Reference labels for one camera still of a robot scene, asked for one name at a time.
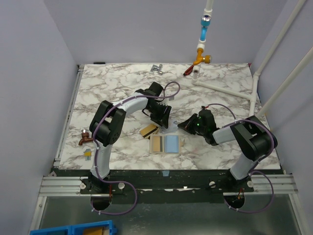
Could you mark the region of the silver VIP card stack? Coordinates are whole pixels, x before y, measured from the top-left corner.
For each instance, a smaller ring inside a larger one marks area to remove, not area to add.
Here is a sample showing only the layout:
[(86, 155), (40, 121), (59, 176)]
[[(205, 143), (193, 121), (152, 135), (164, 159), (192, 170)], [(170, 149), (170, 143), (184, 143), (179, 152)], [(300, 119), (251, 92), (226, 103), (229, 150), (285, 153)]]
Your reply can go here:
[(178, 131), (178, 128), (163, 128), (161, 127), (160, 129), (160, 133), (161, 134), (171, 134), (171, 133), (175, 133)]

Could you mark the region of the single silver card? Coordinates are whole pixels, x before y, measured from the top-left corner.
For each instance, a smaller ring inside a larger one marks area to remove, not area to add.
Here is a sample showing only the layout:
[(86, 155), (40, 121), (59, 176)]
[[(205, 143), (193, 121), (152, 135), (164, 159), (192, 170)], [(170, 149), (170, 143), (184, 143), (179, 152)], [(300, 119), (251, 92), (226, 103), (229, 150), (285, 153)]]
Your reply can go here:
[(176, 120), (171, 123), (170, 129), (171, 129), (172, 131), (178, 130), (178, 122), (177, 122)]

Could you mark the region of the gold card stack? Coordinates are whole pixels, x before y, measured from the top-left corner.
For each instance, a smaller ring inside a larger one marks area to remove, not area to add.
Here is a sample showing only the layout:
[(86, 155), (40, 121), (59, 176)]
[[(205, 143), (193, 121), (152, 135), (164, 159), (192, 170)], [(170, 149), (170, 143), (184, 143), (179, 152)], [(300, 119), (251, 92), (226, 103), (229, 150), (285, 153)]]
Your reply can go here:
[(140, 134), (144, 139), (149, 139), (151, 135), (157, 134), (159, 131), (159, 127), (154, 124), (149, 124), (142, 130), (140, 130)]

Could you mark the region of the single gold card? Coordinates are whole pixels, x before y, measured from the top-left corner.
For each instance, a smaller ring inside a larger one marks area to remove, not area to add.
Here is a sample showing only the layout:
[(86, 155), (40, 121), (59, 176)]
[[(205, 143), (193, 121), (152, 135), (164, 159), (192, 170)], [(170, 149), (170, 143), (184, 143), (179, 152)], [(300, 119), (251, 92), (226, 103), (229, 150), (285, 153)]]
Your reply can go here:
[(164, 144), (163, 136), (152, 136), (152, 152), (163, 152), (163, 144)]

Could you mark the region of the beige card holder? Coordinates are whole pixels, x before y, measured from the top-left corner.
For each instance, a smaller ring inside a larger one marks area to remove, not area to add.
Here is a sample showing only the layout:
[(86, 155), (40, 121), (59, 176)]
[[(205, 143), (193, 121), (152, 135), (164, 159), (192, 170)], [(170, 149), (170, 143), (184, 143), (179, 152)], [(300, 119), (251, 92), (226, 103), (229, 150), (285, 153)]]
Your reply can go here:
[[(152, 152), (152, 136), (163, 136), (163, 152)], [(150, 136), (150, 153), (152, 154), (179, 154), (184, 142), (179, 135), (151, 135)]]

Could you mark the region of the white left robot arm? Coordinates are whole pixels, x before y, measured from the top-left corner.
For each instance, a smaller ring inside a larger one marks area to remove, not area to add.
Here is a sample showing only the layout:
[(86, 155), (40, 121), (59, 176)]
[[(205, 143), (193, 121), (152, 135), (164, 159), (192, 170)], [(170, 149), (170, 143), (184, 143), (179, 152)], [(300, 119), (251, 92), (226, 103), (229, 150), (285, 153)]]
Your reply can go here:
[(113, 144), (121, 135), (125, 118), (137, 111), (149, 111), (150, 120), (160, 127), (168, 128), (171, 106), (161, 104), (166, 99), (166, 88), (153, 82), (147, 89), (139, 89), (132, 96), (117, 102), (104, 100), (100, 103), (89, 130), (95, 144), (91, 173), (95, 177), (91, 187), (104, 193), (109, 186), (105, 177), (110, 172), (109, 162)]

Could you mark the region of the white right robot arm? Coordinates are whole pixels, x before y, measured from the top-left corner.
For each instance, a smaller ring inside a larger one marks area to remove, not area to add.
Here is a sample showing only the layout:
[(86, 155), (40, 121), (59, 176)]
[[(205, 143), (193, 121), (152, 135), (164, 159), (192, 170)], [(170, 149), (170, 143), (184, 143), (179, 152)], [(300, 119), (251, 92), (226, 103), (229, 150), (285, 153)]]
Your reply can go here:
[(242, 153), (237, 162), (227, 171), (225, 179), (225, 187), (231, 192), (240, 189), (243, 186), (242, 180), (278, 145), (275, 135), (256, 116), (218, 128), (212, 112), (204, 109), (179, 123), (178, 128), (191, 135), (204, 137), (212, 146), (237, 141)]

